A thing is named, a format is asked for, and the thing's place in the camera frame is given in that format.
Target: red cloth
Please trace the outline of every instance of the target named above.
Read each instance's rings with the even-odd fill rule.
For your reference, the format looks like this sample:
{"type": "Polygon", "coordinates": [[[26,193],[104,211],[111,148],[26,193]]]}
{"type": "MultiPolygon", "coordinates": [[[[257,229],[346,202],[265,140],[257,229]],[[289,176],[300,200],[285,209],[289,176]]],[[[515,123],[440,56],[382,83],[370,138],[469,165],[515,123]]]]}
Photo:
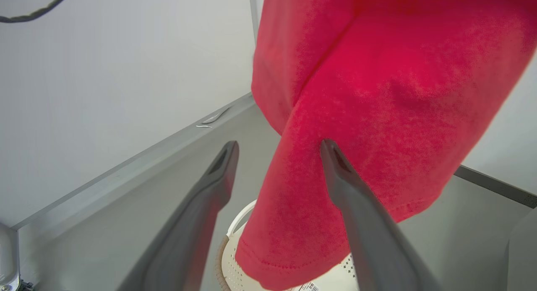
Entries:
{"type": "Polygon", "coordinates": [[[533,55],[537,0],[265,0],[252,91],[282,135],[236,261],[266,289],[348,253],[320,143],[393,219],[424,211],[533,55]]]}

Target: black cable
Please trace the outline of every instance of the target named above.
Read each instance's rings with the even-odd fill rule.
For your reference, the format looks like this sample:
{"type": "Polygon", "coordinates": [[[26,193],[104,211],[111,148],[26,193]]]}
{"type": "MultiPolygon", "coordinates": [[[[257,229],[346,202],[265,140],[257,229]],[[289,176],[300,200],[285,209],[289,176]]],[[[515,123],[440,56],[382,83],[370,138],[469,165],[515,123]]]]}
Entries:
{"type": "Polygon", "coordinates": [[[48,6],[45,8],[41,8],[39,10],[36,10],[32,12],[31,14],[28,14],[27,16],[14,16],[12,18],[7,18],[5,16],[0,16],[0,22],[4,23],[16,23],[16,22],[29,22],[33,21],[37,18],[40,18],[47,14],[50,10],[54,9],[57,5],[59,5],[63,0],[54,0],[48,6]]]}

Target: laundry basket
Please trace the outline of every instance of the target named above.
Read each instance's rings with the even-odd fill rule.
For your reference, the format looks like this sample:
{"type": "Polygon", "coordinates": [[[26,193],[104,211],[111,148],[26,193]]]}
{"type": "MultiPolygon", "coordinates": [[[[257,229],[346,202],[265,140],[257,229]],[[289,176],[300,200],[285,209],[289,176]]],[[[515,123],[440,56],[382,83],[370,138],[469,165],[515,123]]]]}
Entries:
{"type": "MultiPolygon", "coordinates": [[[[257,200],[248,204],[247,207],[244,207],[244,209],[235,217],[216,253],[216,278],[222,291],[265,290],[261,287],[258,281],[247,276],[235,261],[238,240],[246,223],[239,229],[237,229],[237,226],[244,216],[253,210],[256,201],[257,200]]],[[[331,291],[336,289],[338,291],[358,290],[352,255],[348,255],[338,265],[334,266],[328,272],[313,281],[291,288],[289,291],[331,291]]]]}

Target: white wall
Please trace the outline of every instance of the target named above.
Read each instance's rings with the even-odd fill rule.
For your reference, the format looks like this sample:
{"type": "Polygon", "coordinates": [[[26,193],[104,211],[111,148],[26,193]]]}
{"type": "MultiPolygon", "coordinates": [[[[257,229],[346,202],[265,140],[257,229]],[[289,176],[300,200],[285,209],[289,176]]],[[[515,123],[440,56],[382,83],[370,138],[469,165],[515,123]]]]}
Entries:
{"type": "Polygon", "coordinates": [[[537,57],[462,164],[537,194],[537,57]]]}
{"type": "MultiPolygon", "coordinates": [[[[0,15],[50,1],[0,0],[0,15]]],[[[0,24],[0,222],[249,92],[253,51],[249,0],[65,0],[0,24]]]]}

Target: label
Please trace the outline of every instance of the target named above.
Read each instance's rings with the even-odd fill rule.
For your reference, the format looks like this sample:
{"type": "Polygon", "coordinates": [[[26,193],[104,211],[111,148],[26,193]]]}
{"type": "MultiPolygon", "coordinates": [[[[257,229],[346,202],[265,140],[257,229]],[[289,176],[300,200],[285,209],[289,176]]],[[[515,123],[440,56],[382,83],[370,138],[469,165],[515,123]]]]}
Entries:
{"type": "Polygon", "coordinates": [[[302,285],[298,291],[320,291],[320,289],[311,281],[302,285]]]}

